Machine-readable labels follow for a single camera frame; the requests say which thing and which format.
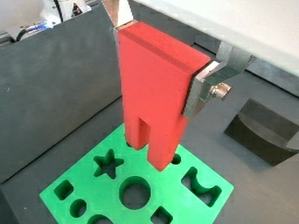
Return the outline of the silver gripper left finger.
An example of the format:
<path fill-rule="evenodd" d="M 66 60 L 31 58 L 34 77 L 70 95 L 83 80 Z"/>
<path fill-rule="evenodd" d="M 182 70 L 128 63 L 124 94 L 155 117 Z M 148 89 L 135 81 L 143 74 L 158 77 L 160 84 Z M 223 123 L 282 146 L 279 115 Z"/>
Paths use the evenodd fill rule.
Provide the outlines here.
<path fill-rule="evenodd" d="M 102 0 L 106 8 L 111 23 L 112 32 L 116 43 L 116 49 L 119 49 L 119 36 L 118 32 L 132 25 L 136 20 L 131 11 L 128 0 Z"/>

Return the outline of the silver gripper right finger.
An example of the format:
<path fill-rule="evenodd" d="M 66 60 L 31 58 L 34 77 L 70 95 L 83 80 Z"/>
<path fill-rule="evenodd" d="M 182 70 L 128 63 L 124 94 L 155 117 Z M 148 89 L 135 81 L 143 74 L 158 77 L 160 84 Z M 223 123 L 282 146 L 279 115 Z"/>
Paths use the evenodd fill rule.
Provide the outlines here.
<path fill-rule="evenodd" d="M 242 74 L 255 57 L 235 47 L 220 42 L 216 59 L 196 73 L 191 80 L 182 114 L 191 119 L 203 109 L 212 98 L 224 100 L 231 86 L 224 83 L 230 78 Z"/>

